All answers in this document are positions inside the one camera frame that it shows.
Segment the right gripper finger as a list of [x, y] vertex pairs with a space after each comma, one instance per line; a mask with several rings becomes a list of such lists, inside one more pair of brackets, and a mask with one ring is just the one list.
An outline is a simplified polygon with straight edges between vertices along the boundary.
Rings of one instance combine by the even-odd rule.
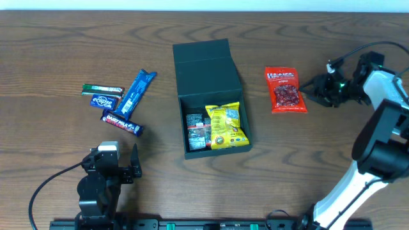
[[325, 75], [319, 74], [299, 87], [300, 91], [315, 91], [320, 89], [325, 81]]
[[316, 102], [317, 104], [320, 104], [324, 107], [332, 106], [331, 102], [327, 101], [325, 97], [323, 97], [322, 95], [317, 95], [314, 91], [300, 88], [300, 92], [304, 93], [308, 99], [312, 100], [313, 102]]

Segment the red candy bag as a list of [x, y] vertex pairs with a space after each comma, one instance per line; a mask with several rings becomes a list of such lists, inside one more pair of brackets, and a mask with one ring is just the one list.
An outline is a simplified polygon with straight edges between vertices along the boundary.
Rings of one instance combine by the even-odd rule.
[[265, 79], [270, 93], [272, 113], [307, 113], [307, 107], [299, 91], [298, 72], [290, 67], [265, 67]]

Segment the black snack packet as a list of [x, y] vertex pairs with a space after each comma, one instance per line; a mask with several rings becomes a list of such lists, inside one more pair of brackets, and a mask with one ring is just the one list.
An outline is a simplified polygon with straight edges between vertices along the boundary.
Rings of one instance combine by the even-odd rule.
[[186, 115], [189, 151], [209, 149], [211, 146], [211, 119], [203, 112]]

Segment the blue cookie pack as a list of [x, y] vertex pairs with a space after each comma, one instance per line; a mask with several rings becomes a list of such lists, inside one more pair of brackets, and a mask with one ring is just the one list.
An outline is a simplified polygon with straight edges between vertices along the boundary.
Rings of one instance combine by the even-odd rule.
[[157, 72], [147, 72], [141, 69], [114, 113], [129, 120], [137, 104], [141, 101], [141, 98], [156, 76]]

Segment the yellow snack bag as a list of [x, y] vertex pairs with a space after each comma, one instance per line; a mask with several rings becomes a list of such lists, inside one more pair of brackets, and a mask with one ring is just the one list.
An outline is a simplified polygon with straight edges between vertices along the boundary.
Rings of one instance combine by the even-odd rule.
[[249, 139], [241, 129], [240, 102], [225, 105], [206, 105], [211, 122], [212, 150], [242, 147], [249, 145]]

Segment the black box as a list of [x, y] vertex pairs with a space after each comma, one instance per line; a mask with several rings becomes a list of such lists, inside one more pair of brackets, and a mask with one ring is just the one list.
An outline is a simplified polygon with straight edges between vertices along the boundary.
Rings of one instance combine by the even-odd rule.
[[228, 39], [174, 44], [173, 56], [185, 159], [250, 151], [252, 144], [215, 150], [189, 148], [186, 115], [207, 105], [224, 105], [233, 102], [240, 103], [240, 126], [252, 142], [243, 88], [231, 57]]

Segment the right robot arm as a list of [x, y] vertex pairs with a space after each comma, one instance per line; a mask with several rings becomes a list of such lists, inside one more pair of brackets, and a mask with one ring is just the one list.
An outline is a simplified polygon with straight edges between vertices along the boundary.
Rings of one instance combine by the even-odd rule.
[[332, 191], [300, 219], [297, 229], [345, 229], [350, 217], [377, 191], [408, 177], [408, 94], [400, 75], [384, 68], [384, 55], [359, 58], [352, 79], [340, 71], [344, 59], [301, 85], [308, 99], [325, 107], [348, 100], [374, 109], [353, 144], [352, 163]]

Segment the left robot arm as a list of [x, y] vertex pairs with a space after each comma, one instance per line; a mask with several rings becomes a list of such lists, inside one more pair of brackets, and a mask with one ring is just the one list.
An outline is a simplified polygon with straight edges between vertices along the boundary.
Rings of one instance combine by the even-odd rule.
[[120, 149], [117, 141], [105, 141], [83, 158], [81, 167], [86, 176], [77, 186], [79, 208], [75, 229], [131, 229], [125, 214], [117, 212], [121, 186], [132, 184], [143, 174], [137, 145], [133, 145], [130, 165], [119, 166]]

